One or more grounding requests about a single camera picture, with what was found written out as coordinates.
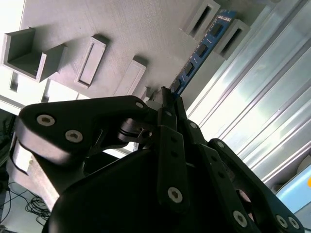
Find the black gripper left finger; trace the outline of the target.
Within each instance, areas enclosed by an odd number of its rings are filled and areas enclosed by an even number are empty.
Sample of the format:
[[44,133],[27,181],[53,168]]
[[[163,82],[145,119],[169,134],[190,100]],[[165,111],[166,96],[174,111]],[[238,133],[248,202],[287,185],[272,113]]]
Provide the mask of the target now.
[[189,208],[184,138],[177,129],[176,97],[163,88],[158,110],[134,96],[34,104],[19,115],[16,136],[40,165],[44,201],[53,209],[67,188],[135,152],[158,159],[159,204]]

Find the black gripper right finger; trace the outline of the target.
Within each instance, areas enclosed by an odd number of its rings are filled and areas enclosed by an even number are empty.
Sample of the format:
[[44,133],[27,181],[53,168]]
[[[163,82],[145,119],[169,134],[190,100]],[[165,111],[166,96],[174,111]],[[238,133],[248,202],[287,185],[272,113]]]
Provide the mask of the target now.
[[206,141],[175,101],[184,137],[189,186],[202,230],[208,233],[302,233],[297,217],[222,140]]

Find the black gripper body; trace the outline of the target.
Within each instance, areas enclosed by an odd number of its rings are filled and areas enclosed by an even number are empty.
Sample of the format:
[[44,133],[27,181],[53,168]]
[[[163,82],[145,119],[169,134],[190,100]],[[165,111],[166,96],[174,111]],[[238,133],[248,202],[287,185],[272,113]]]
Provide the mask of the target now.
[[243,233],[211,182],[187,165],[190,208],[178,214],[159,204],[157,157],[144,150],[76,182],[59,197],[46,233]]

